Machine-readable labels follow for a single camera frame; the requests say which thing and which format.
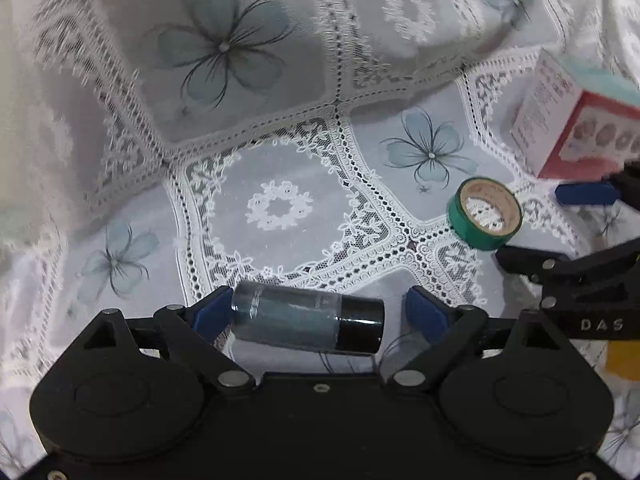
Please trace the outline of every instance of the yellow object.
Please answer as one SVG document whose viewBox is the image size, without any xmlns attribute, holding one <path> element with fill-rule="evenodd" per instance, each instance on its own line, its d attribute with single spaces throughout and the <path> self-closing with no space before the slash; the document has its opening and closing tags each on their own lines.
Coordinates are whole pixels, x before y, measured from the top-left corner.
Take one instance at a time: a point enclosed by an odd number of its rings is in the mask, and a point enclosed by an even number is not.
<svg viewBox="0 0 640 480">
<path fill-rule="evenodd" d="M 640 381 L 640 341 L 609 341 L 605 368 L 623 379 Z"/>
</svg>

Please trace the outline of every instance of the green tape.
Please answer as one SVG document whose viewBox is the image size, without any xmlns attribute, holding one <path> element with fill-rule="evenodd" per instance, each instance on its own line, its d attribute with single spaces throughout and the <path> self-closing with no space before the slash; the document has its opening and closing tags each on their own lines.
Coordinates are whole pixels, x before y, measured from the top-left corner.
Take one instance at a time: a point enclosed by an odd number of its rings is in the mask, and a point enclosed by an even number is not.
<svg viewBox="0 0 640 480">
<path fill-rule="evenodd" d="M 504 219 L 504 227 L 491 231 L 471 218 L 466 209 L 467 198 L 481 198 L 493 205 Z M 465 180 L 449 203 L 449 222 L 456 234 L 468 245 L 492 251 L 507 243 L 522 225 L 520 204 L 503 184 L 490 178 Z"/>
</svg>

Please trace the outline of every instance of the black bottle cap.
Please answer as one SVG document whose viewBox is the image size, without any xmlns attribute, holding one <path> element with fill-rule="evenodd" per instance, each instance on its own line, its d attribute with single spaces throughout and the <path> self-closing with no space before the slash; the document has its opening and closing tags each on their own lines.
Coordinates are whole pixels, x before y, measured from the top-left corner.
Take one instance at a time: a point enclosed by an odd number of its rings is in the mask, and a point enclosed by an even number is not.
<svg viewBox="0 0 640 480">
<path fill-rule="evenodd" d="M 384 301 L 343 296 L 335 349 L 350 354 L 375 354 L 380 349 L 384 327 Z"/>
</svg>

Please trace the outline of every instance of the cardboard core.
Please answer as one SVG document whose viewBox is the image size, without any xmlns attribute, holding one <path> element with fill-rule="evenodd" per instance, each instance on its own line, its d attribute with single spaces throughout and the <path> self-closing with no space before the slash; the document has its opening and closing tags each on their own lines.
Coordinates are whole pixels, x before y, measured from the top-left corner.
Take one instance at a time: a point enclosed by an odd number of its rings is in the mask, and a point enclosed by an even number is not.
<svg viewBox="0 0 640 480">
<path fill-rule="evenodd" d="M 495 231 L 481 226 L 466 208 L 466 200 L 468 198 L 481 198 L 494 206 L 502 215 L 504 227 Z M 512 234 L 518 229 L 520 220 L 522 219 L 520 207 L 516 199 L 508 189 L 493 180 L 475 178 L 471 182 L 467 182 L 460 190 L 460 202 L 469 220 L 471 220 L 478 229 L 489 235 L 506 236 Z"/>
</svg>

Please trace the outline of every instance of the fabric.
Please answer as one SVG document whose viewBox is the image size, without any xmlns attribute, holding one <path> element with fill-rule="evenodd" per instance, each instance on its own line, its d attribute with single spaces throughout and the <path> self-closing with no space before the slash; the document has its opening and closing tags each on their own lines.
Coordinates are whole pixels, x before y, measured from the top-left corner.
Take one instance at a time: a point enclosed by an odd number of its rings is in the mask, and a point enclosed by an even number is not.
<svg viewBox="0 0 640 480">
<path fill-rule="evenodd" d="M 149 316 L 242 279 L 379 297 L 373 362 L 220 343 L 257 376 L 387 376 L 426 348 L 402 316 L 412 285 L 492 316 L 538 302 L 451 231 L 469 176 L 516 194 L 514 244 L 578 256 L 640 235 L 625 206 L 561 210 L 510 136 L 543 47 L 640 82 L 640 0 L 0 0 L 0 27 L 11 476 L 43 453 L 30 392 L 101 309 Z M 602 371 L 606 346 L 576 345 Z M 606 379 L 601 456 L 632 478 L 638 385 Z"/>
</svg>

